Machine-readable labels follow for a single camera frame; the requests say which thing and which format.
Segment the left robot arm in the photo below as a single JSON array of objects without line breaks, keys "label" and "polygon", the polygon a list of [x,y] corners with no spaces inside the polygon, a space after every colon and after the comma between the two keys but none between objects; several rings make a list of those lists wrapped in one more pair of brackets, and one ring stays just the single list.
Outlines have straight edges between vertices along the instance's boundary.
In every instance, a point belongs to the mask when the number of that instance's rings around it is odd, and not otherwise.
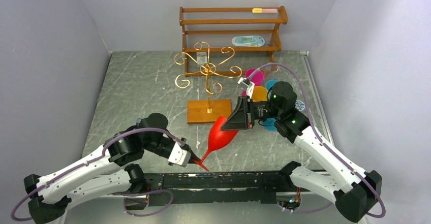
[{"label": "left robot arm", "polygon": [[185,138],[172,135],[167,126],[165,115],[152,113],[137,119],[135,125],[115,134],[77,162],[49,175],[25,177],[31,219],[35,223],[48,223],[99,196],[135,195],[153,190],[136,163],[146,151],[166,158],[169,165],[199,164],[201,159]]}]

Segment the gold wire glass rack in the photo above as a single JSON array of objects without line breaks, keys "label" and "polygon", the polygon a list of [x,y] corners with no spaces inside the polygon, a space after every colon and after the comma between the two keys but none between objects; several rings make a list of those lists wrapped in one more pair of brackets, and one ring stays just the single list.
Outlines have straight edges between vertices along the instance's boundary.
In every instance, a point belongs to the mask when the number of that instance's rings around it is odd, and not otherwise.
[{"label": "gold wire glass rack", "polygon": [[231,66],[228,72],[218,71],[218,67],[227,61],[231,60],[235,55],[233,47],[225,46],[220,49],[220,53],[229,54],[229,57],[215,64],[210,61],[211,47],[207,42],[200,41],[194,45],[197,52],[206,53],[206,62],[199,64],[187,52],[180,52],[175,55],[174,62],[177,65],[187,65],[188,59],[199,65],[197,72],[183,72],[176,76],[174,83],[180,89],[188,88],[191,85],[189,77],[201,76],[204,77],[204,90],[207,94],[205,100],[189,100],[187,101],[187,124],[204,124],[214,123],[220,116],[228,116],[232,112],[231,102],[227,99],[213,100],[213,95],[218,95],[222,92],[223,86],[219,82],[211,83],[212,77],[223,77],[228,79],[239,78],[243,74],[243,70],[239,66]]}]

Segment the yellow wine glass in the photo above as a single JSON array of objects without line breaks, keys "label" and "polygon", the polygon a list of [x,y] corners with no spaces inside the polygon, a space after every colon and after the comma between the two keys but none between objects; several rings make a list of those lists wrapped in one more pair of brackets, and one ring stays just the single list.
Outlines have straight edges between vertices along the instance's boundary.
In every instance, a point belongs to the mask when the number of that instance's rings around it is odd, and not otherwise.
[{"label": "yellow wine glass", "polygon": [[255,86],[252,93],[252,100],[254,102],[267,101],[268,90],[263,86]]}]

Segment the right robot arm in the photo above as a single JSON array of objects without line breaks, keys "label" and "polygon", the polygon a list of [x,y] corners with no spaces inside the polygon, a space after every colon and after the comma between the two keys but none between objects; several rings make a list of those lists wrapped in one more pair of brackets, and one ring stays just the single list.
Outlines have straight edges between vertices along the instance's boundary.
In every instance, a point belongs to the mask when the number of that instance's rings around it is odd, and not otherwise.
[{"label": "right robot arm", "polygon": [[220,130],[249,130],[256,121],[274,119],[276,131],[305,150],[328,173],[324,176],[292,162],[280,171],[281,188],[287,191],[305,188],[333,203],[345,219],[360,221],[381,199],[382,176],[355,164],[329,144],[312,120],[296,109],[296,100],[292,85],[285,81],[272,86],[266,101],[254,102],[240,96]]}]

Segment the blue wine glass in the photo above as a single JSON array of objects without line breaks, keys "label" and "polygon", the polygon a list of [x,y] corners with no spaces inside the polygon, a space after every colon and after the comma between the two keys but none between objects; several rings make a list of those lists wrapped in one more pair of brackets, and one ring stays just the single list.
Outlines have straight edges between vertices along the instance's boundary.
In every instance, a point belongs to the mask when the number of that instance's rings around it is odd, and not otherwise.
[{"label": "blue wine glass", "polygon": [[278,80],[275,79],[268,80],[265,84],[265,88],[267,89],[267,91],[269,91],[277,82]]},{"label": "blue wine glass", "polygon": [[277,128],[274,125],[275,122],[276,122],[275,118],[268,118],[265,121],[262,121],[261,124],[266,130],[271,131],[271,132],[275,132],[275,131],[277,131]]}]

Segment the red wine glass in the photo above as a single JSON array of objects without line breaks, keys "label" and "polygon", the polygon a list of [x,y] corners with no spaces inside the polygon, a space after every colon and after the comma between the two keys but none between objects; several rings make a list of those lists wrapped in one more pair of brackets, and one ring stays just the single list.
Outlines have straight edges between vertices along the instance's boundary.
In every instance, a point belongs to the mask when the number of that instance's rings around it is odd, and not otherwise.
[{"label": "red wine glass", "polygon": [[199,165],[206,171],[209,169],[203,164],[208,155],[216,150],[222,149],[226,147],[234,137],[237,135],[239,130],[229,130],[223,131],[222,125],[227,121],[226,117],[219,116],[218,119],[214,122],[211,130],[208,134],[208,142],[207,142],[207,151],[204,154],[201,160],[192,159],[192,163]]}]

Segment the magenta wine glass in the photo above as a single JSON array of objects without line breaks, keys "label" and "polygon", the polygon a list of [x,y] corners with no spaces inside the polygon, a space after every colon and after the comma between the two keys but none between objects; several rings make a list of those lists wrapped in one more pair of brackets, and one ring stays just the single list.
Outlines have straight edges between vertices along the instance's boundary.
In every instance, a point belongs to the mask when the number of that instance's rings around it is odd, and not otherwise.
[{"label": "magenta wine glass", "polygon": [[[256,69],[252,68],[246,71],[245,77],[241,78],[242,80],[245,80],[248,78]],[[250,81],[254,83],[254,89],[253,92],[257,90],[257,87],[261,85],[261,83],[264,80],[264,74],[262,71],[258,71],[251,79]]]}]

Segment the blue wine glass back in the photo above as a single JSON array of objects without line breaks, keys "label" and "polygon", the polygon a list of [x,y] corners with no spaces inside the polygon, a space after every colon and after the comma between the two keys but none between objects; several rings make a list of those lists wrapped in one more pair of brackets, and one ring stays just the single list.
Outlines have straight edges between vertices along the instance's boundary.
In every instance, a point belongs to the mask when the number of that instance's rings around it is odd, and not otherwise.
[{"label": "blue wine glass back", "polygon": [[275,132],[275,131],[277,131],[277,128],[274,125],[275,122],[276,122],[275,118],[268,118],[265,121],[262,121],[261,124],[266,130],[271,131],[271,132]]}]

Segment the clear wine glass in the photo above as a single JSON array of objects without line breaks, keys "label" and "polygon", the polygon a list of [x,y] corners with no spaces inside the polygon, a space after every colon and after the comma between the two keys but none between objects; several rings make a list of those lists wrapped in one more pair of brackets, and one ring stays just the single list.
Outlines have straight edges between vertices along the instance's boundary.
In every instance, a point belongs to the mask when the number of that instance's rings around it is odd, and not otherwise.
[{"label": "clear wine glass", "polygon": [[269,74],[269,73],[277,72],[278,70],[279,70],[279,67],[277,65],[274,65],[273,63],[270,62],[264,68],[264,74]]}]

